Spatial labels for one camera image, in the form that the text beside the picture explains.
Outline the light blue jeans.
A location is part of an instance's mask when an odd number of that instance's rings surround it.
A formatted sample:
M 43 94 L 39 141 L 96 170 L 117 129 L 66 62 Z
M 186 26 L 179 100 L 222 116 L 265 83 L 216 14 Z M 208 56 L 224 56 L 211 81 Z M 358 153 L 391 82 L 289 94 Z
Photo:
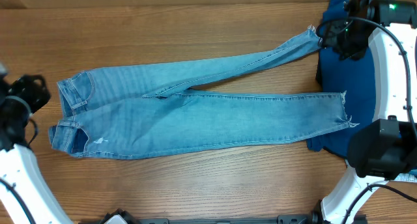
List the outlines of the light blue jeans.
M 136 160 L 294 143 L 352 128 L 342 92 L 239 94 L 198 87 L 317 51 L 313 29 L 276 49 L 174 63 L 114 66 L 58 82 L 63 118 L 52 147 L 78 158 Z

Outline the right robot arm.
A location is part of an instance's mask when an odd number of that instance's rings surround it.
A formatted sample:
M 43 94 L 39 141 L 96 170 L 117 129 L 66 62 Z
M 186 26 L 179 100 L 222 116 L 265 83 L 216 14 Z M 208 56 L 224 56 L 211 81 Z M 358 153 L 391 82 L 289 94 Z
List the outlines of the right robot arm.
M 347 169 L 304 221 L 365 223 L 359 209 L 378 189 L 416 178 L 416 3 L 330 0 L 317 34 L 317 82 L 352 91 L 348 110 L 358 125 L 308 141 Z

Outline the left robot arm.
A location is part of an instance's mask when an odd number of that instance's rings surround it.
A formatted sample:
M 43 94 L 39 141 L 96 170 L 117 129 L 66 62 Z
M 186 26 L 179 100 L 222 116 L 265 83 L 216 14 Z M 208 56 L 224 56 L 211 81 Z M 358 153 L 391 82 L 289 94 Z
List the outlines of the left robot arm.
M 71 223 L 45 182 L 25 127 L 50 99 L 41 75 L 24 75 L 14 83 L 5 81 L 1 66 L 1 202 L 14 223 Z

